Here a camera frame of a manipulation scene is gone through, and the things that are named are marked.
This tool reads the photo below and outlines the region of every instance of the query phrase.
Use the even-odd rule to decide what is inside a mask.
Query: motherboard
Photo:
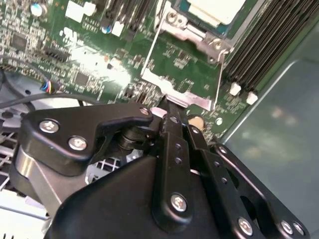
[[[192,92],[213,101],[219,93],[212,110],[196,105],[187,108],[190,122],[209,141],[220,138],[257,101],[258,85],[265,84],[260,77],[258,84],[254,82],[250,87],[243,78],[236,78],[235,71],[230,71],[230,76],[223,74],[220,85],[218,80],[223,65],[233,66],[233,59],[242,59],[238,51],[246,57],[243,48],[254,44],[247,41],[255,32],[261,33],[261,23],[271,22],[267,11],[290,7],[292,16],[311,8],[314,10],[305,16],[305,23],[308,28],[314,24],[316,1],[291,0],[294,3],[287,6],[284,0],[278,1],[282,5],[277,7],[274,2],[0,0],[0,55],[31,63],[59,91],[84,94],[106,103],[138,102],[154,107],[163,93],[141,78],[146,62],[151,72],[169,81],[178,92]],[[166,27],[158,29],[164,14]],[[157,30],[160,34],[147,61]],[[1,59],[0,66],[42,83],[36,72],[12,59]]]

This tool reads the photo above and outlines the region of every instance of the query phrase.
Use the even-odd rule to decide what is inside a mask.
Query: metal lever
[[[180,93],[180,92],[174,90],[171,82],[152,73],[150,71],[150,69],[147,68],[151,54],[152,54],[154,46],[155,46],[155,43],[159,37],[160,30],[161,30],[163,23],[164,23],[164,19],[165,19],[164,16],[166,16],[166,13],[164,13],[163,16],[161,17],[159,27],[156,31],[151,48],[150,48],[149,53],[147,55],[147,58],[145,60],[144,66],[142,68],[142,71],[141,71],[142,79],[158,86],[160,88],[161,92],[164,95],[166,95],[166,97],[169,101],[171,101],[179,106],[187,108],[190,105],[197,105],[197,106],[202,107],[203,109],[205,109],[207,111],[214,110],[215,104],[213,104],[212,100],[204,99],[204,98],[199,97],[191,92]]]

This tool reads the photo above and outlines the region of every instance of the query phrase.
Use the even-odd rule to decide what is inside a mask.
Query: cable
[[[8,59],[8,60],[13,60],[13,61],[16,61],[18,63],[21,63],[21,64],[24,64],[26,66],[28,66],[29,68],[31,68],[33,71],[35,71],[41,78],[43,78],[45,80],[45,82],[49,82],[50,79],[47,78],[43,73],[42,71],[40,71],[39,69],[37,69],[35,66],[32,66],[30,63],[28,62],[25,62],[23,60],[20,60],[18,58],[15,58],[13,56],[6,56],[6,55],[0,55],[0,59]]]
[[[6,75],[4,74],[3,70],[0,70],[0,75],[3,78],[3,84],[6,86],[6,88],[18,99],[24,98],[24,95],[21,94],[19,91],[15,89],[15,87],[8,81]],[[26,102],[24,105],[27,107],[27,109],[32,112],[35,111],[35,107],[31,102]]]
[[[65,94],[65,93],[60,93],[60,94],[43,93],[43,94],[36,94],[36,95],[32,95],[32,96],[26,96],[22,99],[16,99],[16,100],[0,103],[0,109],[12,107],[12,106],[19,105],[19,104],[25,104],[25,103],[28,103],[31,101],[38,101],[38,100],[50,99],[50,98],[69,98],[69,99],[76,99],[76,100],[84,101],[84,102],[87,102],[87,103],[90,103],[93,105],[102,104],[102,102],[96,101],[96,100],[92,99],[91,97],[83,96],[83,95],[72,95],[72,94]]]

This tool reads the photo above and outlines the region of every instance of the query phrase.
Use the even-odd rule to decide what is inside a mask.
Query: ram slot
[[[291,2],[291,5],[285,5],[282,9],[279,9],[281,14],[278,14],[273,18],[272,22],[269,24],[268,31],[266,29],[263,37],[256,42],[253,48],[249,49],[249,54],[252,57],[250,57],[249,61],[245,62],[245,64],[240,65],[241,70],[237,70],[236,75],[239,75],[240,78],[242,78],[242,76],[251,69],[252,65],[255,64],[255,61],[259,59],[260,55],[265,53],[266,49],[272,49],[271,45],[274,44],[273,37],[275,35],[280,35],[279,33],[284,27],[283,25],[289,16],[289,12],[291,12],[296,5],[296,2]]]
[[[132,41],[140,27],[140,25],[142,24],[146,13],[149,9],[149,6],[151,4],[151,2],[153,2],[152,0],[142,0],[140,2],[139,8],[137,10],[137,14],[133,17],[130,25],[129,25],[129,31],[127,33],[127,37],[126,39],[128,41]]]
[[[275,17],[274,14],[276,13],[274,11],[277,10],[277,12],[279,12],[281,5],[282,1],[275,1],[275,3],[271,3],[267,7],[265,13],[258,20],[252,32],[245,39],[243,44],[236,51],[234,57],[229,62],[227,69],[230,75],[236,73],[237,68],[240,66],[240,62],[247,57],[247,55],[249,54],[249,49],[255,46],[256,42],[262,36],[263,32],[267,29],[267,24],[269,24],[269,22],[271,22],[271,20]]]
[[[227,80],[254,90],[300,31],[316,16],[317,0],[273,1],[228,63]]]
[[[286,19],[282,22],[280,27],[276,30],[276,34],[272,34],[271,36],[266,36],[268,38],[268,42],[264,43],[264,47],[260,47],[260,52],[258,54],[255,54],[256,56],[250,59],[250,65],[246,66],[249,69],[245,69],[241,72],[241,78],[247,79],[245,83],[253,88],[256,86],[256,79],[253,77],[256,76],[257,72],[261,67],[263,67],[264,64],[267,64],[267,61],[269,63],[274,63],[274,56],[277,52],[277,48],[281,45],[287,45],[289,42],[289,39],[292,40],[292,34],[290,33],[291,30],[297,30],[298,24],[301,23],[300,18],[298,17],[298,13],[301,14],[301,12],[306,8],[308,8],[311,4],[311,2],[300,2],[303,6],[295,6],[295,8],[290,11],[289,15],[286,17]]]
[[[128,4],[125,5],[125,10],[121,14],[121,17],[119,17],[121,23],[126,25],[132,22],[133,16],[136,14],[136,10],[139,7],[140,0],[127,0],[127,3]]]
[[[285,44],[279,45],[279,48],[274,51],[272,58],[273,61],[265,61],[266,64],[259,67],[259,70],[256,72],[253,72],[250,76],[248,76],[251,79],[254,79],[254,81],[251,83],[253,88],[256,88],[259,82],[263,79],[263,77],[266,75],[266,73],[270,70],[270,68],[273,66],[273,64],[280,58],[281,54],[285,51],[285,46],[290,45],[293,39],[298,35],[299,29],[302,29],[306,26],[308,23],[308,17],[309,15],[313,15],[319,10],[319,3],[316,3],[317,5],[311,8],[311,12],[307,14],[305,17],[303,17],[303,21],[301,21],[297,26],[293,26],[291,28],[291,32],[285,39]]]
[[[114,25],[123,8],[123,0],[113,0],[106,9],[105,17],[101,21],[102,26]]]

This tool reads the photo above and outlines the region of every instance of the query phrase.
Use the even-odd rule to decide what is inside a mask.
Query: screw
[[[194,133],[199,133],[199,130],[197,128],[192,127],[191,129],[193,130]]]
[[[148,115],[150,114],[150,113],[149,113],[149,110],[146,109],[146,108],[140,108],[140,111],[141,111],[142,114],[144,114],[144,115],[146,115],[146,116],[148,116]]]
[[[84,139],[75,136],[69,139],[69,146],[74,149],[74,150],[84,150],[87,146],[87,143],[85,142]]]
[[[173,24],[177,20],[177,14],[175,12],[170,12],[167,14],[166,19],[170,24]]]
[[[298,224],[298,223],[293,223],[294,227],[296,228],[296,230],[301,234],[301,235],[305,235],[305,232],[303,230],[303,228]]]
[[[223,123],[223,118],[217,118],[215,123],[220,126]]]
[[[287,232],[288,234],[292,235],[294,233],[293,229],[291,228],[291,226],[287,222],[281,221],[281,226],[283,227],[285,232]]]
[[[59,130],[59,125],[51,120],[44,120],[39,125],[40,130],[46,133],[55,133]]]
[[[244,218],[239,218],[238,219],[238,225],[240,226],[240,229],[248,236],[253,235],[253,228],[251,227],[250,223],[244,219]]]
[[[185,212],[187,208],[186,201],[178,194],[173,194],[170,198],[172,206],[179,212]]]
[[[219,150],[220,150],[222,153],[227,153],[227,150],[226,150],[224,147],[222,147],[222,146],[219,147]]]
[[[216,42],[214,44],[214,47],[215,47],[216,50],[219,50],[221,48],[221,43],[220,42]]]

